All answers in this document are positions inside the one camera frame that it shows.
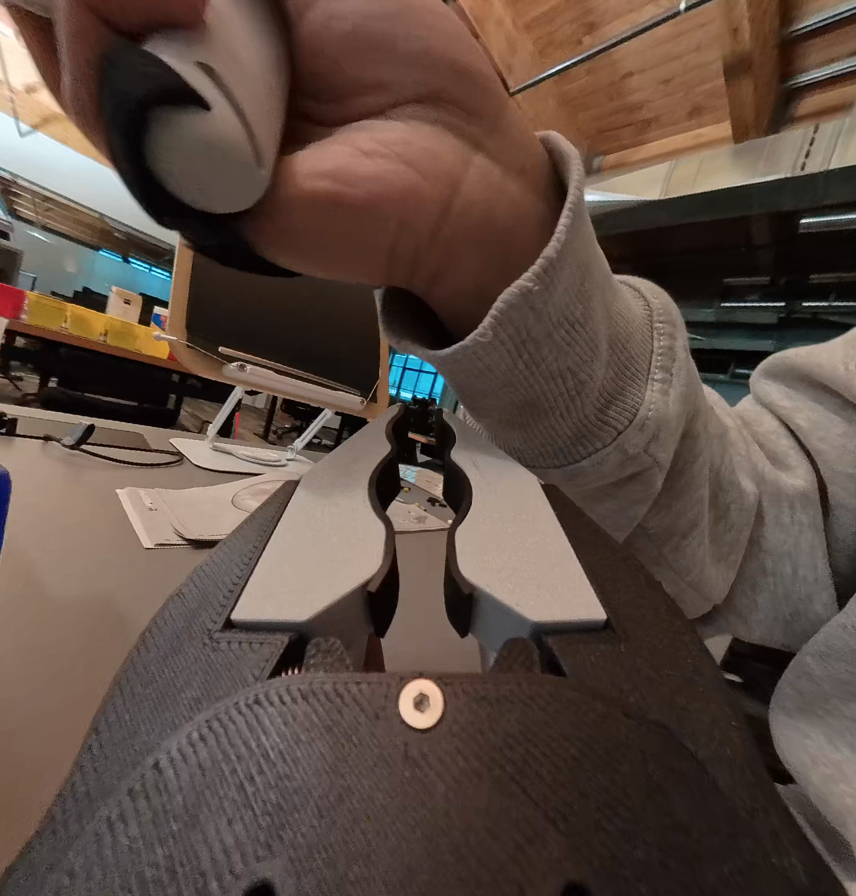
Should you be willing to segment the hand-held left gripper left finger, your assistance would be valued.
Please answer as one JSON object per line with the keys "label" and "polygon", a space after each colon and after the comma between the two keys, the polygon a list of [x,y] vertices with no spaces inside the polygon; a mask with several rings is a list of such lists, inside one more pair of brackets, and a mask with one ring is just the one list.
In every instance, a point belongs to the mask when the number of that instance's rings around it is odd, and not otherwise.
{"label": "hand-held left gripper left finger", "polygon": [[399,601],[387,510],[400,493],[395,405],[298,481],[230,615],[240,630],[333,637],[353,666],[385,635]]}

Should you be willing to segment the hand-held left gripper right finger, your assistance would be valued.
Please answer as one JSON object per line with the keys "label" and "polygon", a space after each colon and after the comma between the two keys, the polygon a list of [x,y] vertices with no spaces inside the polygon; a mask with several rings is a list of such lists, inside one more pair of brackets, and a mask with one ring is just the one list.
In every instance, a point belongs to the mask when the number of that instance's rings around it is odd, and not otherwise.
{"label": "hand-held left gripper right finger", "polygon": [[464,420],[443,411],[447,536],[444,601],[456,633],[485,666],[513,639],[605,629],[603,608],[543,483]]}

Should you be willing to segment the person's right forearm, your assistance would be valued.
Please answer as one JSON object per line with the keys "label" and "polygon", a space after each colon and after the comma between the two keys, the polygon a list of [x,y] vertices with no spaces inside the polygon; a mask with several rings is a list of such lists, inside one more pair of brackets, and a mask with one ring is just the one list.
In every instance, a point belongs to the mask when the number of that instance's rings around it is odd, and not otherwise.
{"label": "person's right forearm", "polygon": [[703,386],[672,298],[611,272],[578,151],[541,140],[568,194],[536,263],[458,342],[385,290],[390,341],[687,616],[789,651],[837,614],[856,625],[856,328],[768,357],[729,406]]}

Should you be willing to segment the lego instruction booklet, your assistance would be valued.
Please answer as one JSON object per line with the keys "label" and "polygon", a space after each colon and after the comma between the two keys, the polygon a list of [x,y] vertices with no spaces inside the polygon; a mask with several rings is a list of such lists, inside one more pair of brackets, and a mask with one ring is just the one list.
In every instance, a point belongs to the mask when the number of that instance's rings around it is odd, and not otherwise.
{"label": "lego instruction booklet", "polygon": [[[401,492],[388,510],[394,531],[448,529],[452,514],[442,497],[442,475],[401,464],[400,477]],[[212,487],[129,487],[117,490],[117,496],[144,548],[213,544],[228,536],[279,487],[299,478],[299,474],[280,469]]]}

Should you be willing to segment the person's right hand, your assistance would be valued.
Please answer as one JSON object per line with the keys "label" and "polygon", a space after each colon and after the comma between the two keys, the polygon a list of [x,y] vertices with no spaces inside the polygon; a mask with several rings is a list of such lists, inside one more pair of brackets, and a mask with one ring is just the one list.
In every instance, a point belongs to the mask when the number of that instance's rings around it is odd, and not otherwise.
{"label": "person's right hand", "polygon": [[236,225],[270,263],[415,297],[466,339],[544,252],[565,203],[541,140],[443,2],[274,2],[285,143]]}

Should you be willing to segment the white folding stand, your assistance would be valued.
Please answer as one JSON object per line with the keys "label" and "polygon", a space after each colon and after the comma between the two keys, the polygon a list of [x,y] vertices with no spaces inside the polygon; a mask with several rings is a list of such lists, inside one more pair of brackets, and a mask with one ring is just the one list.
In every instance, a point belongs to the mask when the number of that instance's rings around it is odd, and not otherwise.
{"label": "white folding stand", "polygon": [[[229,471],[238,472],[300,465],[304,462],[302,452],[334,414],[366,415],[367,397],[331,380],[224,347],[219,348],[215,355],[208,355],[208,359],[217,363],[222,379],[232,385],[232,392],[210,423],[204,441],[199,442],[197,447],[193,447],[188,439],[171,441],[186,459],[198,466],[205,467],[208,462],[223,459],[232,461]],[[219,431],[230,421],[234,409],[248,392],[290,399],[319,411],[286,449],[245,447],[234,440],[221,440]]]}

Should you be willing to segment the black wood-edged board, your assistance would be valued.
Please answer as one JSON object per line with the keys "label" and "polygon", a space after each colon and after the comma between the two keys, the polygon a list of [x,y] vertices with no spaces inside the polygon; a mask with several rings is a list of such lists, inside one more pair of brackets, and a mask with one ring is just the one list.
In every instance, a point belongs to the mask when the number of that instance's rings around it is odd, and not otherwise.
{"label": "black wood-edged board", "polygon": [[167,342],[191,373],[367,420],[389,407],[389,344],[368,286],[240,273],[180,241]]}

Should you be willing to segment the yellow plastic bin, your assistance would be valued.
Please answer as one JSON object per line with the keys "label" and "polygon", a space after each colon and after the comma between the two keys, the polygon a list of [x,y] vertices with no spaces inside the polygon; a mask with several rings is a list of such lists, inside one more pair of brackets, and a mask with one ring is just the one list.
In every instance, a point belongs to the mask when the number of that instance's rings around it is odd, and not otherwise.
{"label": "yellow plastic bin", "polygon": [[65,300],[25,292],[22,320],[33,326],[103,343],[106,340],[108,317]]}
{"label": "yellow plastic bin", "polygon": [[108,316],[105,325],[105,343],[113,348],[167,360],[170,358],[171,350],[168,342],[155,337],[158,331],[151,326],[142,326]]}

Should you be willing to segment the long wooden table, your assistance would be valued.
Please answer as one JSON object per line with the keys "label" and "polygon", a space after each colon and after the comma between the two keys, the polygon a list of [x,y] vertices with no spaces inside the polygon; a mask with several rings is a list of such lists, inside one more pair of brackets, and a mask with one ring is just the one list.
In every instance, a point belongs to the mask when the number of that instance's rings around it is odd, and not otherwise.
{"label": "long wooden table", "polygon": [[26,401],[40,409],[164,429],[180,417],[189,377],[172,360],[17,321],[6,327],[0,372],[12,364],[37,376]]}

